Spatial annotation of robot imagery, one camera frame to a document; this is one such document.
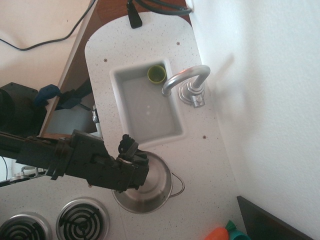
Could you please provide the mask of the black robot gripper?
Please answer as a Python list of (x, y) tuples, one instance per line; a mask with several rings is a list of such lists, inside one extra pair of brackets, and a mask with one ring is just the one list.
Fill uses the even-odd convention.
[(138, 190), (146, 181), (149, 159), (129, 134), (122, 136), (117, 157), (109, 155), (101, 138), (78, 130), (73, 131), (69, 146), (72, 152), (65, 170), (68, 176), (120, 193)]

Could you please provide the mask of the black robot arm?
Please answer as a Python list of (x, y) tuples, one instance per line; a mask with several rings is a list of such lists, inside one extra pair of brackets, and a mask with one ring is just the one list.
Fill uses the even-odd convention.
[(68, 175), (118, 192), (137, 190), (146, 181), (149, 160), (138, 146), (134, 139), (125, 134), (120, 142), (119, 155), (112, 157), (101, 138), (78, 130), (66, 139), (0, 134), (2, 157), (45, 169), (45, 174), (52, 180)]

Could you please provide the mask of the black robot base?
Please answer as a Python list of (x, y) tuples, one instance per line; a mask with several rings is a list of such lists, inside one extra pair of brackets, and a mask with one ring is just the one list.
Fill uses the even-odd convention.
[(0, 131), (23, 138), (39, 135), (47, 110), (36, 106), (38, 91), (14, 82), (0, 88)]

